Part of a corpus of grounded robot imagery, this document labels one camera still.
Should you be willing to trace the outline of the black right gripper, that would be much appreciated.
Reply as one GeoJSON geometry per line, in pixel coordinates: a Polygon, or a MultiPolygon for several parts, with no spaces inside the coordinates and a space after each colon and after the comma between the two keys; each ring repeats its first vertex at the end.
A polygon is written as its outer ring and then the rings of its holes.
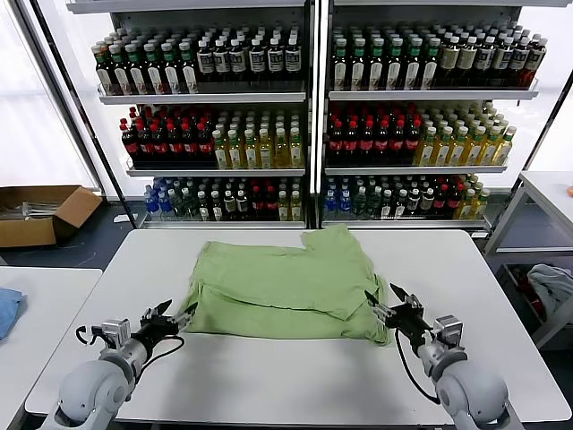
{"type": "Polygon", "coordinates": [[[390,329],[402,333],[410,342],[415,354],[425,344],[425,334],[432,331],[432,327],[423,318],[423,305],[414,294],[407,293],[394,283],[389,284],[393,293],[400,300],[399,305],[387,307],[367,290],[364,291],[366,301],[375,317],[390,329]]]}

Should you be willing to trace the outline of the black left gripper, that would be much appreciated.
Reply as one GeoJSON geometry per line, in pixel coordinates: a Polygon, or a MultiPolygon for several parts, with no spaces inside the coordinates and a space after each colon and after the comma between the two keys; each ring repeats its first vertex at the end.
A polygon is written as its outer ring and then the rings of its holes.
{"type": "Polygon", "coordinates": [[[185,329],[192,322],[198,303],[191,303],[172,317],[164,316],[171,304],[172,300],[168,299],[148,308],[141,317],[140,329],[133,337],[142,344],[158,344],[166,336],[176,335],[179,330],[185,329]]]}

